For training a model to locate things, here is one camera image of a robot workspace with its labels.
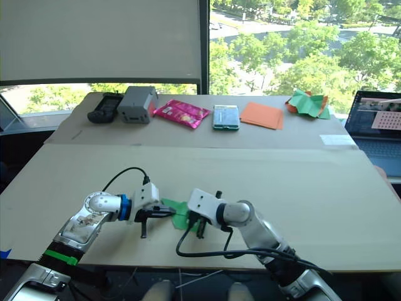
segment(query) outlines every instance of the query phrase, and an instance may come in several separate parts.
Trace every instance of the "green paper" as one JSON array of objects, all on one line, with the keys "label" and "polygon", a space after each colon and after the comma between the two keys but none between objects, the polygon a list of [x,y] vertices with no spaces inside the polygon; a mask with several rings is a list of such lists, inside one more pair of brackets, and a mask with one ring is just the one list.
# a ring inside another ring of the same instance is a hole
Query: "green paper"
[{"label": "green paper", "polygon": [[[188,214],[189,210],[187,202],[176,202],[171,199],[162,199],[162,204],[174,208],[175,214],[171,217],[174,228],[180,230],[186,230],[188,228]],[[196,232],[198,230],[199,222],[196,222],[192,227],[191,231]]]},{"label": "green paper", "polygon": [[291,97],[289,104],[296,107],[299,114],[307,114],[321,119],[330,119],[328,106],[326,106],[323,112],[318,116],[322,101],[323,95],[309,96],[305,92],[297,90]]}]

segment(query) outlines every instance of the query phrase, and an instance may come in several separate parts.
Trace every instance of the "laptop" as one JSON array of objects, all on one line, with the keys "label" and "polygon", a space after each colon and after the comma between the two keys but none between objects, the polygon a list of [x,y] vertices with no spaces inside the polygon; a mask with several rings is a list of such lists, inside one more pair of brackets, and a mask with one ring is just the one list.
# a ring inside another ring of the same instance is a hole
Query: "laptop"
[{"label": "laptop", "polygon": [[400,98],[401,93],[357,91],[345,124],[373,165],[392,177],[401,177]]}]

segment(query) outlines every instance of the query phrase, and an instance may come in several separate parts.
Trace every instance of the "gray box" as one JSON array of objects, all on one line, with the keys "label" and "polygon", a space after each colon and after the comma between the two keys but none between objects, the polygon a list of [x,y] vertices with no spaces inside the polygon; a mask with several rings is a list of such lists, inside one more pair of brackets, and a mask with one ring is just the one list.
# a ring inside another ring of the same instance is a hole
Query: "gray box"
[{"label": "gray box", "polygon": [[124,122],[148,124],[157,107],[159,96],[155,87],[128,87],[117,112]]}]

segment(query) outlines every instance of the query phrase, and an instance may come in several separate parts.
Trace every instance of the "laptop screen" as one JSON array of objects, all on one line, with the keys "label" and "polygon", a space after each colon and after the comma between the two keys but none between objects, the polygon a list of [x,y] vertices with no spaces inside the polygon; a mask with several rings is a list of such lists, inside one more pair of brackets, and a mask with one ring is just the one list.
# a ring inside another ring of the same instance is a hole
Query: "laptop screen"
[{"label": "laptop screen", "polygon": [[401,93],[357,91],[345,128],[351,136],[401,139]]}]

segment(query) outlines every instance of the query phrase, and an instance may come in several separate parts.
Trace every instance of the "table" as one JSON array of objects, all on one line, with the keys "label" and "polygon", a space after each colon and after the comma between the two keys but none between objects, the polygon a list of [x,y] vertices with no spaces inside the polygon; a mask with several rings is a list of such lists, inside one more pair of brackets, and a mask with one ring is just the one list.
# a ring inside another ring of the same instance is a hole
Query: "table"
[{"label": "table", "polygon": [[[300,118],[289,113],[284,106],[289,97],[285,96],[160,95],[159,106],[172,98],[210,110],[215,104],[236,104],[242,112],[250,101],[281,108],[284,112],[284,129],[269,130],[241,123],[241,128],[237,132],[216,131],[212,129],[212,116],[206,117],[195,130],[161,117],[155,117],[147,125],[126,124],[119,117],[111,124],[93,124],[86,115],[94,110],[102,99],[102,93],[95,92],[85,97],[46,143],[234,149],[326,149],[328,146],[322,143],[320,134],[348,135],[334,116],[330,120],[322,120]],[[355,145],[340,147],[357,149]]]},{"label": "table", "polygon": [[[360,150],[213,149],[140,145],[46,144],[1,195],[0,250],[37,260],[64,222],[127,166],[145,168],[160,196],[187,201],[197,187],[247,199],[304,259],[333,271],[401,270],[401,204]],[[130,195],[133,171],[111,193]],[[107,223],[82,263],[151,267],[262,268],[253,256],[181,258],[183,231],[169,219]],[[226,233],[211,226],[184,251],[221,250]],[[244,248],[238,231],[230,248]]]}]

